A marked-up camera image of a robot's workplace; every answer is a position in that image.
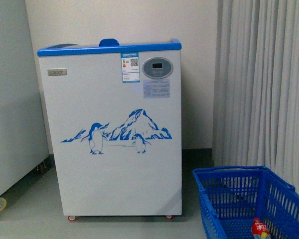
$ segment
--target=penguin decal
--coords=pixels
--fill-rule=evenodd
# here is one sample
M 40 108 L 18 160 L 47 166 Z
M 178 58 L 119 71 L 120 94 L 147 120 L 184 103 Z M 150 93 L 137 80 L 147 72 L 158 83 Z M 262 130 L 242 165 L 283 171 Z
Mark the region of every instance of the penguin decal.
M 146 153 L 146 144 L 150 142 L 146 141 L 140 133 L 134 134 L 135 141 L 132 145 L 135 145 L 137 153 Z
M 108 141 L 108 139 L 104 135 L 104 131 L 101 132 L 100 130 L 107 128 L 108 125 L 109 123 L 107 123 L 106 125 L 101 125 L 98 122 L 92 124 L 89 134 L 81 139 L 81 142 L 85 141 L 86 139 L 89 141 L 91 154 L 103 154 L 103 139 L 105 139 L 106 141 Z

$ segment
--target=display screen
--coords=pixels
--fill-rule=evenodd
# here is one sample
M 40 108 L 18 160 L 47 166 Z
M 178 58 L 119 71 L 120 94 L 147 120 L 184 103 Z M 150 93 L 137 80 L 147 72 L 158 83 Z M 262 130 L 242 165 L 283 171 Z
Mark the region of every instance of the display screen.
M 152 67 L 152 69 L 162 69 L 163 63 L 152 63 L 151 67 Z

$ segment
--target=white curtain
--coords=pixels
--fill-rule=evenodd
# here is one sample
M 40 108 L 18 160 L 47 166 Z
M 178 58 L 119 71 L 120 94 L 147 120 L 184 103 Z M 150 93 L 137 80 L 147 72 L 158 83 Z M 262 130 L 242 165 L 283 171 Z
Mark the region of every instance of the white curtain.
M 264 165 L 299 193 L 299 0 L 218 7 L 215 165 Z

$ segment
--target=red bottle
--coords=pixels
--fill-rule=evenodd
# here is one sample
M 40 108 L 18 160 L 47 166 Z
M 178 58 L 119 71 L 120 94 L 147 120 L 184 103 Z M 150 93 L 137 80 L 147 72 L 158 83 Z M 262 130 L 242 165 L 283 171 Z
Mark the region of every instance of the red bottle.
M 271 239 L 271 235 L 266 224 L 262 223 L 259 218 L 254 218 L 253 222 L 251 232 L 254 239 Z

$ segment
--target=qr code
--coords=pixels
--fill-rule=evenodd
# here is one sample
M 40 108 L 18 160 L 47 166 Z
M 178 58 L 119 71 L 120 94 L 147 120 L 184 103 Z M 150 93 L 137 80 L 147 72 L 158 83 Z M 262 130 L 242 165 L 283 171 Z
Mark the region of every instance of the qr code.
M 131 59 L 131 66 L 139 66 L 139 59 L 138 58 L 132 58 Z

